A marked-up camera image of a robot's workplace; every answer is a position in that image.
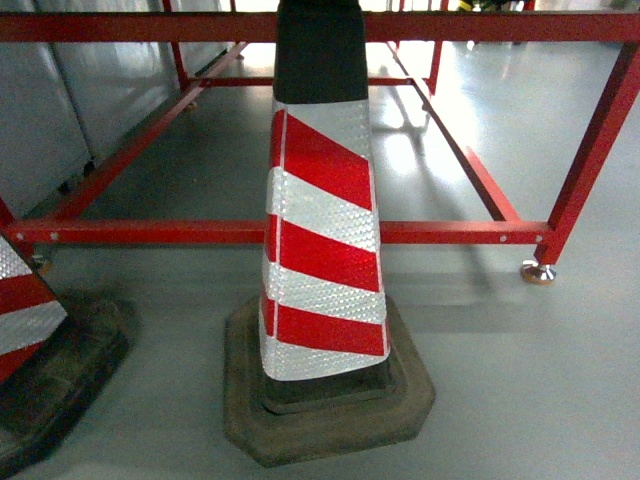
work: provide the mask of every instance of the black rubber base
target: black rubber base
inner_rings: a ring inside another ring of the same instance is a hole
[[[336,408],[393,394],[391,360],[353,372],[312,380],[279,382],[263,375],[262,404],[278,415]]]
[[[0,386],[0,479],[60,443],[128,350],[115,305],[75,297],[61,302],[69,317]]]
[[[258,463],[273,467],[415,438],[435,399],[433,384],[400,314],[387,298],[392,392],[379,398],[278,415],[264,407],[258,299],[228,319],[225,332],[224,429]]]

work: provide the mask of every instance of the white reflective stripe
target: white reflective stripe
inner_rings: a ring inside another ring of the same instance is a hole
[[[369,100],[285,105],[287,112],[344,148],[371,161]]]
[[[268,213],[368,252],[380,249],[375,212],[314,187],[282,167],[271,169],[268,185]]]
[[[370,292],[327,282],[262,262],[267,297],[285,307],[356,322],[382,325],[387,317],[383,292]]]
[[[267,335],[261,311],[259,316],[262,367],[267,375],[281,382],[328,377],[359,370],[377,365],[389,356],[388,353],[375,356],[283,343]]]
[[[0,355],[46,340],[66,317],[56,301],[0,315]]]
[[[20,275],[31,275],[31,269],[13,250],[9,242],[0,237],[0,280]]]

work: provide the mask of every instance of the red crossbar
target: red crossbar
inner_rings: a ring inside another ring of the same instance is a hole
[[[382,12],[367,41],[639,42],[640,15],[618,12]],[[0,42],[267,42],[275,13],[5,13]]]
[[[262,220],[21,220],[6,228],[29,243],[208,244],[264,241]],[[544,222],[381,222],[386,244],[537,244],[553,236]]]
[[[213,87],[270,87],[273,85],[273,77],[218,77],[203,78],[193,77],[190,82],[200,82],[203,88]],[[394,87],[412,85],[413,80],[408,77],[370,77],[369,85],[376,87]]]
[[[233,47],[209,69],[206,76],[219,75],[236,59],[246,45],[246,43],[239,43]],[[137,137],[129,146],[105,160],[91,176],[82,182],[76,190],[71,192],[46,218],[64,219],[80,215],[158,135],[166,130],[180,112],[193,102],[203,90],[199,85],[192,85],[187,88],[178,103],[165,113],[158,122],[147,128],[145,132]]]

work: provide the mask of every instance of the wall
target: wall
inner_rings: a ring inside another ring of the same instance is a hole
[[[33,11],[30,0],[5,11]],[[22,216],[89,160],[51,48],[0,44],[0,196]]]
[[[216,0],[173,0],[176,11],[220,10]],[[3,0],[0,10],[162,11],[161,0]],[[185,44],[190,73],[226,44]],[[132,129],[177,96],[167,44],[0,45],[0,197],[22,216],[94,159],[121,147]]]

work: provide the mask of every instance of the red stripe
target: red stripe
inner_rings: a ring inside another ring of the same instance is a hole
[[[283,131],[284,110],[278,110],[271,120],[271,165],[274,167],[280,166]]]
[[[390,350],[391,349],[391,331],[389,330],[389,322],[386,318],[384,319],[384,331],[387,336],[387,350]]]
[[[264,232],[264,240],[265,240],[264,251],[267,254],[267,258],[269,259],[270,262],[276,261],[277,232],[278,232],[278,216],[267,215],[267,224],[265,226],[265,232]]]
[[[337,197],[372,210],[369,162],[287,115],[285,170]]]
[[[279,306],[277,339],[336,352],[384,355],[382,325],[354,322]]]
[[[352,247],[282,220],[280,265],[330,282],[380,291],[374,252]]]
[[[267,335],[273,337],[273,322],[276,313],[276,302],[267,297],[267,292],[262,287],[262,295],[260,295],[260,303],[262,307],[262,316],[264,318],[264,327],[267,330]]]
[[[43,342],[34,343],[28,347],[14,350],[13,352],[0,355],[0,383],[4,382],[15,372],[36,350],[42,346]]]
[[[55,300],[53,293],[35,275],[0,280],[0,315]]]

